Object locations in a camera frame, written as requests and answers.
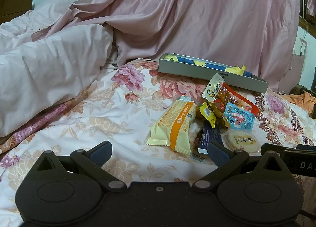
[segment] orange striped snack wrapper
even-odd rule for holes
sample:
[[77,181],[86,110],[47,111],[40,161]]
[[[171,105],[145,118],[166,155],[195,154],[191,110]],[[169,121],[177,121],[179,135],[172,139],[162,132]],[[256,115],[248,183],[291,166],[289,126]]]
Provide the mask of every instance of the orange striped snack wrapper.
[[196,114],[194,102],[176,100],[150,130],[148,145],[170,146],[190,156],[189,126]]

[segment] floral bedsheet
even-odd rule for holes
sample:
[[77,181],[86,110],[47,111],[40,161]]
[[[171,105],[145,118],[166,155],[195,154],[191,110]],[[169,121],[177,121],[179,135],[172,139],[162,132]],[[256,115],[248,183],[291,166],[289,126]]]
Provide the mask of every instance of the floral bedsheet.
[[[58,115],[50,114],[40,131],[24,139],[0,161],[0,227],[16,227],[22,219],[14,203],[15,192],[40,154],[52,150],[69,155],[75,149],[109,140],[112,157],[103,169],[129,184],[131,181],[189,181],[216,169],[209,160],[187,157],[169,147],[148,146],[153,123],[181,95],[199,100],[207,81],[158,73],[158,63],[134,60],[118,70],[103,69],[85,91],[68,101]],[[265,95],[238,89],[260,109],[253,132],[266,142],[295,148],[313,145],[316,124],[308,113],[272,91]],[[295,176],[304,190],[304,209],[316,214],[316,181]],[[315,226],[303,217],[302,226]]]

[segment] cream-colored snack package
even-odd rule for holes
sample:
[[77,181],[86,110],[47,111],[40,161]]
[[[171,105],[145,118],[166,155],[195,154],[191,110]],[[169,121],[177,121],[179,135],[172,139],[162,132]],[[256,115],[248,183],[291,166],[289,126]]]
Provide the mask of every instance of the cream-colored snack package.
[[261,145],[251,132],[243,130],[229,130],[225,141],[230,150],[244,150],[248,153],[259,153]]
[[189,126],[196,114],[194,102],[176,100],[150,130],[147,145],[170,146],[190,156]]
[[216,72],[212,77],[211,81],[207,84],[202,97],[207,99],[209,102],[214,102],[216,95],[219,92],[219,89],[222,87],[224,79]]

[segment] yellow paper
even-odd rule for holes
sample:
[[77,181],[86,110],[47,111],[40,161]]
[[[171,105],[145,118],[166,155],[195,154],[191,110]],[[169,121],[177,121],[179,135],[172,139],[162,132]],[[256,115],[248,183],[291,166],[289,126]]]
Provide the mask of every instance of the yellow paper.
[[200,107],[200,112],[202,116],[205,117],[211,123],[212,128],[214,128],[216,116],[212,111],[211,107],[207,104],[207,102],[203,103],[203,105]]
[[193,102],[176,100],[152,126],[147,144],[170,146],[174,151],[190,156],[189,126],[195,114]]
[[195,64],[195,65],[198,65],[198,66],[202,66],[202,67],[205,67],[205,66],[206,66],[206,63],[205,63],[205,62],[200,62],[200,61],[194,61],[194,64]]
[[177,62],[178,61],[178,58],[176,57],[176,56],[173,56],[173,55],[170,55],[170,54],[168,54],[165,58],[164,58],[164,60],[172,60],[172,61],[174,61],[174,62]]
[[242,68],[240,68],[240,67],[227,67],[225,69],[226,72],[230,72],[230,73],[234,73],[234,74],[238,74],[238,75],[243,75],[245,70],[246,70],[245,65],[242,65]]

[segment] snack package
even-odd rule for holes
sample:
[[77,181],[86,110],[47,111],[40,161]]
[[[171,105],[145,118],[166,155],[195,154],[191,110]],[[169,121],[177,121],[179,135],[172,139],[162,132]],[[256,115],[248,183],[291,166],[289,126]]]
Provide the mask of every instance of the snack package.
[[238,106],[239,109],[252,112],[254,115],[257,115],[259,112],[256,105],[236,93],[226,83],[223,83],[218,91],[216,100],[214,100],[214,104],[221,112],[224,112],[226,105],[229,102]]
[[212,128],[207,121],[204,121],[202,137],[197,151],[199,153],[207,154],[207,145],[210,141],[216,141],[217,143],[223,145],[218,124],[215,125],[215,128]]
[[219,111],[219,109],[214,105],[214,103],[211,103],[211,102],[210,102],[210,103],[209,103],[209,106],[210,106],[211,109],[213,110],[214,115],[216,116],[219,125],[220,125],[222,128],[229,129],[229,128],[230,128],[230,123],[228,122],[228,119],[227,119],[227,117],[224,115],[224,113],[222,113],[221,111]]
[[261,145],[251,132],[243,130],[229,130],[224,135],[226,147],[231,151],[244,150],[248,153],[260,155]]
[[209,102],[214,102],[215,97],[218,94],[223,83],[224,79],[218,73],[216,73],[206,86],[204,92],[202,93],[202,97]]
[[190,158],[193,160],[197,160],[201,163],[207,163],[209,161],[209,158],[207,155],[199,153],[198,152],[198,146],[201,141],[204,122],[207,122],[206,120],[201,120],[198,118],[195,118],[193,123],[190,125],[189,128],[189,141],[190,141],[190,149],[191,149],[191,155]]
[[176,100],[150,130],[147,145],[170,146],[190,156],[189,126],[196,114],[194,102]]
[[239,109],[235,104],[228,102],[224,115],[230,122],[231,129],[243,129],[251,131],[255,122],[255,115],[251,112]]
[[203,117],[205,117],[211,124],[212,128],[215,127],[216,116],[210,107],[210,105],[205,102],[201,106],[199,106],[200,113]]

